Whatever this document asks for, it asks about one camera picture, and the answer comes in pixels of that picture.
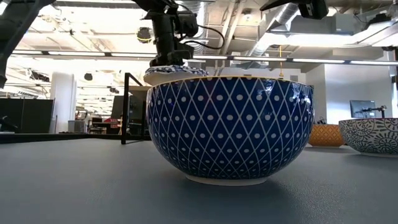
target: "table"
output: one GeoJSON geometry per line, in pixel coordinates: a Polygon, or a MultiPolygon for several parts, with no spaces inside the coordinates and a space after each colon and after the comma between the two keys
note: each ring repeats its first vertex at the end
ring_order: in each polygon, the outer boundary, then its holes
{"type": "Polygon", "coordinates": [[[187,180],[150,141],[0,144],[0,223],[397,223],[398,160],[335,152],[219,187],[187,180]]]}

